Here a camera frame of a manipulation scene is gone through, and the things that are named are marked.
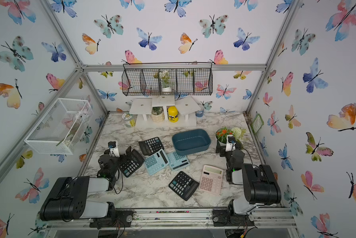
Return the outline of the teal plastic storage box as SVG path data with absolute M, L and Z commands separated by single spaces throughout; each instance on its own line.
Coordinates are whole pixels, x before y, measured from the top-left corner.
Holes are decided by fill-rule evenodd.
M 176 133 L 172 136 L 173 146 L 180 156 L 199 153 L 209 149 L 211 139 L 203 129 Z

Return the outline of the light blue calculator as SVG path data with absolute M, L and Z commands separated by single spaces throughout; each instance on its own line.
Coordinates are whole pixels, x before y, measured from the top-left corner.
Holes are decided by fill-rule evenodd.
M 190 165 L 187 156 L 180 156 L 176 152 L 167 154 L 171 171 L 178 171 Z
M 153 155 L 149 156 L 144 160 L 144 164 L 147 170 L 147 173 L 152 176 L 167 168 L 170 164 L 167 154 L 165 153 L 164 149 L 160 149 L 158 152 L 154 153 Z

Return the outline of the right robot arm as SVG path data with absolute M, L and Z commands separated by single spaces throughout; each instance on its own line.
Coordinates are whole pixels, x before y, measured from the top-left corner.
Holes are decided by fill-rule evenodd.
M 234 139 L 218 141 L 216 153 L 226 159 L 226 181 L 243 187 L 243 195 L 228 205 L 230 215 L 246 216 L 260 206 L 280 204 L 282 192 L 269 165 L 245 163 L 241 143 Z

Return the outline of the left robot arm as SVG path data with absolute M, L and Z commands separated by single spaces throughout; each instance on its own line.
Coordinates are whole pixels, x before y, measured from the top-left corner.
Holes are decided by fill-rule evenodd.
M 40 209 L 40 219 L 70 222 L 93 218 L 114 222 L 116 214 L 113 203 L 90 201 L 88 195 L 114 190 L 124 159 L 124 154 L 115 156 L 108 149 L 99 157 L 100 170 L 96 177 L 58 178 Z

